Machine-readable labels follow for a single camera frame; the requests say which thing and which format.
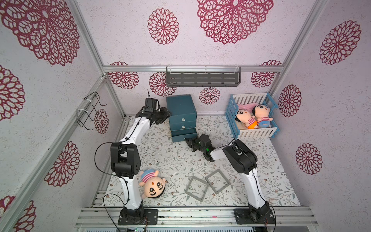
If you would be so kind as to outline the teal drawer cabinet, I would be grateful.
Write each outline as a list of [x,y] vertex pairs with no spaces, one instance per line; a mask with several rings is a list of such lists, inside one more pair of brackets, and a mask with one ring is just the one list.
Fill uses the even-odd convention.
[[172,142],[182,142],[197,137],[197,111],[191,95],[177,95],[166,98]]

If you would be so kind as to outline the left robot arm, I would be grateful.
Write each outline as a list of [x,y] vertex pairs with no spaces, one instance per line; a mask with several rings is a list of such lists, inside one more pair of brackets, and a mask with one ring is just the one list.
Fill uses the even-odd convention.
[[111,169],[123,186],[127,202],[125,208],[138,210],[143,199],[159,198],[165,190],[166,179],[159,177],[159,171],[141,170],[141,158],[137,146],[151,125],[162,124],[171,113],[161,107],[154,98],[146,98],[145,106],[136,114],[130,130],[119,141],[111,144]]

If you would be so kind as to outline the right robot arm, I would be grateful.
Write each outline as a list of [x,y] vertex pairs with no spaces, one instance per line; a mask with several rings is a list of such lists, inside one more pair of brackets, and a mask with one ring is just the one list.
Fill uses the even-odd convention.
[[256,175],[257,156],[241,140],[233,139],[227,145],[219,148],[213,147],[206,134],[202,134],[200,137],[186,138],[185,141],[193,152],[202,152],[207,161],[227,159],[234,170],[241,174],[248,196],[251,218],[261,219],[269,213],[270,205],[262,196]]

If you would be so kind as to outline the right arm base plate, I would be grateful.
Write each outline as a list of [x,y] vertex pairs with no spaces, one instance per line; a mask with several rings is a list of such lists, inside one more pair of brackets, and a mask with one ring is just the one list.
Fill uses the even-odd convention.
[[236,223],[243,224],[276,224],[275,213],[271,209],[270,204],[265,202],[262,207],[254,208],[248,205],[248,208],[234,209]]

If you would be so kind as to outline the grey brooch box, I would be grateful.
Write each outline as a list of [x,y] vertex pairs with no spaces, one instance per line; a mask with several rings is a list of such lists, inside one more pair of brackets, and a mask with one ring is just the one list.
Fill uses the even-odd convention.
[[205,179],[215,194],[221,193],[231,185],[229,179],[219,169],[206,176]]
[[203,202],[208,191],[208,188],[209,188],[208,182],[196,176],[192,176],[190,182],[185,188],[185,194],[200,202]]

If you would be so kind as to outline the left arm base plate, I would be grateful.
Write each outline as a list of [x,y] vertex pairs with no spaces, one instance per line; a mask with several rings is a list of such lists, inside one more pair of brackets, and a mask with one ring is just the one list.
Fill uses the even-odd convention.
[[127,209],[123,208],[120,212],[118,225],[157,225],[157,209]]

